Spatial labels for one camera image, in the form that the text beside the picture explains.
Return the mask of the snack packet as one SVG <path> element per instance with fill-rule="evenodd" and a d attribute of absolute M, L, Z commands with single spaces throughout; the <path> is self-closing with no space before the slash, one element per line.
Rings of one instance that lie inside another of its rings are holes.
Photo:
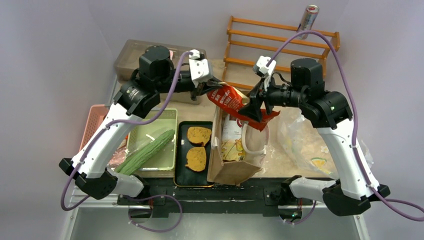
<path fill-rule="evenodd" d="M 245 158 L 242 133 L 243 123 L 228 114 L 224 118 L 221 132 L 220 155 L 224 162 L 239 162 Z"/>

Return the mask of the brown paper bag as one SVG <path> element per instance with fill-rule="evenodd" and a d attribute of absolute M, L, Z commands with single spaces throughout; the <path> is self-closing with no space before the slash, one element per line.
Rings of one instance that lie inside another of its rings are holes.
<path fill-rule="evenodd" d="M 260 131 L 240 120 L 243 123 L 242 146 L 245 150 L 245 157 L 241 161 L 224 162 L 221 158 L 221 138 L 224 118 L 227 115 L 219 107 L 215 108 L 207 180 L 218 184 L 238 186 L 261 171 L 267 154 L 269 128 L 266 126 Z"/>

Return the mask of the red cassava chips packet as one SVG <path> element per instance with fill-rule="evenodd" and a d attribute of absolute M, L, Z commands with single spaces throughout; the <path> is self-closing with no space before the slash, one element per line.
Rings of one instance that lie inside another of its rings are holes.
<path fill-rule="evenodd" d="M 256 121 L 250 117 L 241 115 L 238 111 L 245 105 L 244 102 L 248 101 L 248 97 L 240 92 L 233 86 L 230 86 L 226 83 L 221 83 L 221 87 L 214 89 L 207 94 L 208 99 L 214 103 L 221 110 L 227 114 L 239 119 L 243 122 L 248 123 L 248 125 L 256 130 L 262 131 L 273 118 L 277 117 L 280 112 L 272 111 L 270 114 L 267 114 L 264 108 L 260 109 L 262 113 L 262 120 Z"/>

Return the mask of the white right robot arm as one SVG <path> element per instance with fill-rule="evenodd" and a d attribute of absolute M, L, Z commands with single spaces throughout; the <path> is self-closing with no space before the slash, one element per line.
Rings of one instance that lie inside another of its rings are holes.
<path fill-rule="evenodd" d="M 338 173 L 336 180 L 315 180 L 295 175 L 281 184 L 276 194 L 280 205 L 298 199 L 324 203 L 339 217 L 359 215 L 371 202 L 390 194 L 366 163 L 361 148 L 354 144 L 354 119 L 346 97 L 325 89 L 323 67 L 312 58 L 291 62 L 290 83 L 276 85 L 276 62 L 261 56 L 253 66 L 260 82 L 249 92 L 249 101 L 239 113 L 257 122 L 264 120 L 273 107 L 298 108 L 325 142 Z"/>

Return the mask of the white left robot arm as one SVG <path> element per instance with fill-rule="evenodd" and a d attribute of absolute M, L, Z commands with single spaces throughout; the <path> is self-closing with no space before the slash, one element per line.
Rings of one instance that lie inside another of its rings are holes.
<path fill-rule="evenodd" d="M 151 124 L 154 118 L 149 112 L 157 105 L 165 108 L 173 93 L 187 92 L 196 98 L 219 86 L 203 52 L 185 51 L 173 63 L 167 47 L 148 47 L 94 135 L 74 157 L 62 159 L 59 167 L 89 197 L 100 200 L 119 194 L 129 196 L 138 205 L 146 203 L 149 191 L 139 177 L 107 168 L 113 153 L 137 125 Z"/>

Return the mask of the brown bread piece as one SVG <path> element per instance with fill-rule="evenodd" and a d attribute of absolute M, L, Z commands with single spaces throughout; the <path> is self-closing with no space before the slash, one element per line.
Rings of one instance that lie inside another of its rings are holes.
<path fill-rule="evenodd" d="M 212 130 L 201 126 L 191 126 L 187 130 L 188 141 L 196 146 L 205 147 L 210 141 Z"/>
<path fill-rule="evenodd" d="M 205 147 L 192 147 L 186 154 L 185 167 L 195 172 L 202 172 L 206 168 L 207 154 Z"/>

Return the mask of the clear plastic grocery bag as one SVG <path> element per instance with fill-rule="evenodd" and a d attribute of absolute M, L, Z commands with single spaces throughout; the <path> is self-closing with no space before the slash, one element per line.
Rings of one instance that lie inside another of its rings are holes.
<path fill-rule="evenodd" d="M 334 180 L 339 178 L 327 144 L 299 109 L 282 109 L 278 126 L 278 143 L 298 168 Z"/>

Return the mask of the green bumpy cucumber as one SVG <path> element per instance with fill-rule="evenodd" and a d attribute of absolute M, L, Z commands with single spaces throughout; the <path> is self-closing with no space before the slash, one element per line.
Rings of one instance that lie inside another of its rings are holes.
<path fill-rule="evenodd" d="M 174 139 L 175 130 L 163 131 L 159 136 L 150 139 L 145 144 L 139 145 L 130 151 L 124 162 L 115 168 L 116 173 L 132 175 L 138 171 L 148 160 L 163 150 Z"/>

